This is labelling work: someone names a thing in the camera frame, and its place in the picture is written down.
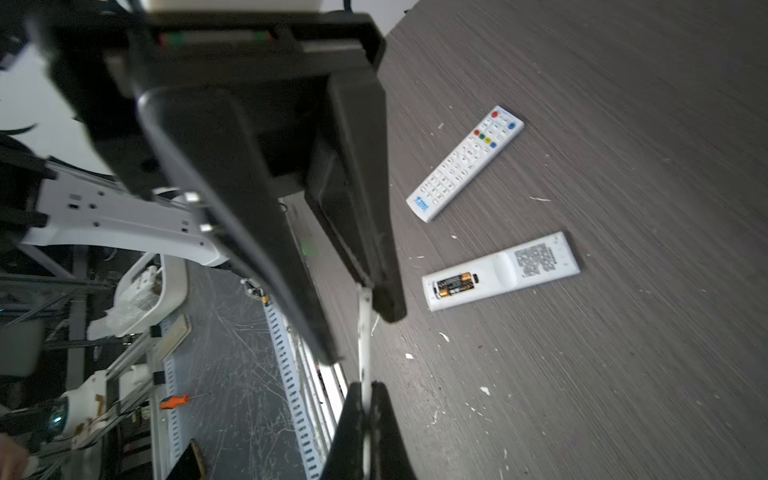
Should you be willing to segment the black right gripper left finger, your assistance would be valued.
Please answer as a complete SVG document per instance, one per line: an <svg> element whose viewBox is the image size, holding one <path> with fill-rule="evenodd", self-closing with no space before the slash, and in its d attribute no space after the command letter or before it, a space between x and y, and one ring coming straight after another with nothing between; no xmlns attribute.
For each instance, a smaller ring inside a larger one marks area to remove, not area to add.
<svg viewBox="0 0 768 480"><path fill-rule="evenodd" d="M364 421L361 383L352 383L345 398L321 480L362 480Z"/></svg>

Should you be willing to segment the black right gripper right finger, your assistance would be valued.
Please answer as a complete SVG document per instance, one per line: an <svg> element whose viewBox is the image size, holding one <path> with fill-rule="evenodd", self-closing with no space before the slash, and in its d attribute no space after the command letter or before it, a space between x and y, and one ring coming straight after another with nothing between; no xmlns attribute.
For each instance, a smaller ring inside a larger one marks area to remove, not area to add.
<svg viewBox="0 0 768 480"><path fill-rule="evenodd" d="M416 480L386 385L372 384L371 479Z"/></svg>

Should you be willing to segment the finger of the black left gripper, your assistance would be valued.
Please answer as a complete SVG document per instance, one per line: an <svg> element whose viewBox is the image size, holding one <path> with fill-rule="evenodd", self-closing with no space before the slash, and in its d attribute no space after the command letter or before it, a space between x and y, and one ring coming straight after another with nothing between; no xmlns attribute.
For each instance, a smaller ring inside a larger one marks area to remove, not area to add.
<svg viewBox="0 0 768 480"><path fill-rule="evenodd" d="M329 76L305 199L388 323L407 315L390 215L386 94L372 69Z"/></svg>

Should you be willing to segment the white remote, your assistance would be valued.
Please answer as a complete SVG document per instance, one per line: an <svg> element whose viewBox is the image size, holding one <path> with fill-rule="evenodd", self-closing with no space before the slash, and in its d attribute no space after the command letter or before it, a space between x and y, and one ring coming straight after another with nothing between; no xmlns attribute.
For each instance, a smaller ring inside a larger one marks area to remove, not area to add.
<svg viewBox="0 0 768 480"><path fill-rule="evenodd" d="M478 276L474 289L438 299L437 281L471 272ZM428 309L444 310L561 280L580 273L580 267L564 232L464 262L422 277L421 286Z"/></svg>

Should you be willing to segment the AAA battery black gold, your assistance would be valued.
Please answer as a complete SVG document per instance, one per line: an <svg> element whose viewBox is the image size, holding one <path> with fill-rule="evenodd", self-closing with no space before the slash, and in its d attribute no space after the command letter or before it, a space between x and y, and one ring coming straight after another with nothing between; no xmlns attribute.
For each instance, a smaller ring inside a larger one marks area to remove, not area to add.
<svg viewBox="0 0 768 480"><path fill-rule="evenodd" d="M450 297L475 288L478 276L464 272L436 282L434 291L438 299Z"/></svg>

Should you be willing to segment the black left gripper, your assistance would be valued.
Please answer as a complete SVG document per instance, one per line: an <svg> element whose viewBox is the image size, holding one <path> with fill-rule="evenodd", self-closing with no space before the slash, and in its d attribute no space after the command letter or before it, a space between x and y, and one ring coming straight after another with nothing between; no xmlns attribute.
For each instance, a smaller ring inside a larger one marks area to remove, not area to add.
<svg viewBox="0 0 768 480"><path fill-rule="evenodd" d="M268 288L316 358L336 363L270 174L286 180L284 193L302 184L328 126L330 76L376 72L382 61L386 42L373 20L349 12L37 8L25 27L113 175L142 198L170 180L194 195L191 208L209 236Z"/></svg>

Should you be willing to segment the white remote control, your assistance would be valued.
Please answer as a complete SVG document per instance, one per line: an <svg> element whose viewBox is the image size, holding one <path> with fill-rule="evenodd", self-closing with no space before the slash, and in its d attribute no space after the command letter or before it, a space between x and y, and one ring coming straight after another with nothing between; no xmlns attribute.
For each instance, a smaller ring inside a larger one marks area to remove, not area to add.
<svg viewBox="0 0 768 480"><path fill-rule="evenodd" d="M524 128L522 119L496 106L407 197L409 208L432 221Z"/></svg>

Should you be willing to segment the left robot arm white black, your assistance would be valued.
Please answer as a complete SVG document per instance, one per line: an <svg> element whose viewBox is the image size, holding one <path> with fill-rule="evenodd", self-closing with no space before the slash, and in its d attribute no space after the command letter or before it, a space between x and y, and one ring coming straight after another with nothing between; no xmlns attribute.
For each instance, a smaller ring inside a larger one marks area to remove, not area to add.
<svg viewBox="0 0 768 480"><path fill-rule="evenodd" d="M5 1L1 54L39 52L103 174L1 134L1 233L153 252L273 294L339 358L280 201L302 193L372 307L407 313L389 211L386 41L367 14Z"/></svg>

